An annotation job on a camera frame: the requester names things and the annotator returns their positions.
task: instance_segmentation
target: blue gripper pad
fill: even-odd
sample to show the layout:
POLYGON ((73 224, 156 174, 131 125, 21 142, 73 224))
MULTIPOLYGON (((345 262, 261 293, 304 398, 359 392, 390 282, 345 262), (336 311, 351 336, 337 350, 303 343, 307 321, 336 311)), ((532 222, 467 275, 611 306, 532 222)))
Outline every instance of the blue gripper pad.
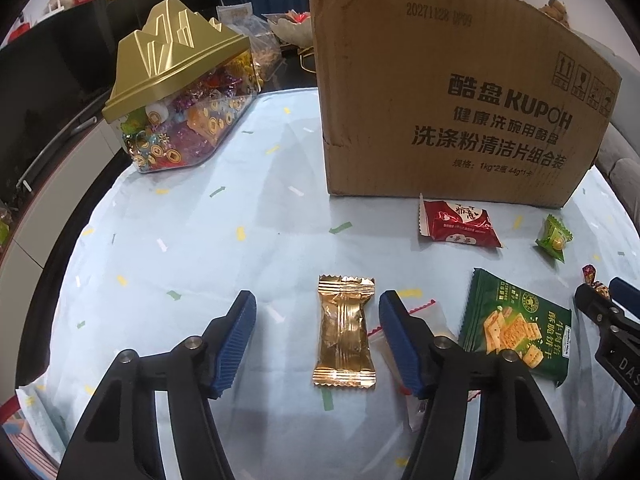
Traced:
POLYGON ((244 349, 254 330, 255 316, 255 297, 242 290, 226 316, 213 320, 203 335, 215 351, 212 363, 214 376, 209 385, 215 399, 234 382, 244 349))
POLYGON ((426 385, 420 376, 420 357, 417 349, 412 344, 410 335, 406 331, 404 322, 412 323, 412 320, 415 320, 419 322, 416 326, 418 330, 422 328, 420 326, 421 323, 427 330, 427 334, 430 334, 431 331, 423 320, 412 317, 406 311, 404 304, 402 304, 394 290, 388 290, 380 296, 378 309, 380 326, 394 355, 402 382, 405 387, 411 390, 414 396, 422 398, 426 385))
POLYGON ((634 316, 640 317, 640 290, 620 278, 614 278, 609 283, 609 294, 612 300, 617 301, 634 316))

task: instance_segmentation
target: black cabinet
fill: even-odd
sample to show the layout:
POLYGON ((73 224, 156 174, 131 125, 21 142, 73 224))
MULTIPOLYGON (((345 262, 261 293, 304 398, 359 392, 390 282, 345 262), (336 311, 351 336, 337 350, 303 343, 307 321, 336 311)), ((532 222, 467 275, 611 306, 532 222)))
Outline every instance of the black cabinet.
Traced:
MULTIPOLYGON (((20 209, 30 194, 16 184, 31 163, 46 148, 29 171, 33 188, 72 143, 73 128, 100 113, 115 81, 118 42, 142 28, 161 1, 94 0, 47 18, 0 50, 0 200, 20 209)), ((207 19, 220 4, 181 1, 207 19)))

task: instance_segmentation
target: red packaging label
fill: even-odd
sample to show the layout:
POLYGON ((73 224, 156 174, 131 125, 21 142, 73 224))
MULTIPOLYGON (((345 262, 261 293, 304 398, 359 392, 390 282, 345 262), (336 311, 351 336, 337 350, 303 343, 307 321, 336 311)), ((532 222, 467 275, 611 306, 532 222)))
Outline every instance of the red packaging label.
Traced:
POLYGON ((420 234, 439 242, 502 247, 485 209, 420 196, 420 234))

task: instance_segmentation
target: gray sofa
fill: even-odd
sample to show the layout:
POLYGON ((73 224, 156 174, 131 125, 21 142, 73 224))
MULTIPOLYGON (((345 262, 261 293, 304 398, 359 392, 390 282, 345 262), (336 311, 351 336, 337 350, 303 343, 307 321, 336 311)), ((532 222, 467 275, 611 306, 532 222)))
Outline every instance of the gray sofa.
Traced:
POLYGON ((609 61, 622 78, 611 122, 598 151, 596 167, 640 233, 640 72, 610 48, 589 36, 576 34, 609 61))

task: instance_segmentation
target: brown cardboard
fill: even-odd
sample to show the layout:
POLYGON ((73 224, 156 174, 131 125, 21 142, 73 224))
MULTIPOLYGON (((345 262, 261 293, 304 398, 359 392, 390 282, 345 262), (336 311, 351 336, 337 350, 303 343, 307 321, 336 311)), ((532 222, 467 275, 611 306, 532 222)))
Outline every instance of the brown cardboard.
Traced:
POLYGON ((330 193, 560 207, 589 169, 620 76, 529 4, 311 0, 311 15, 330 193))

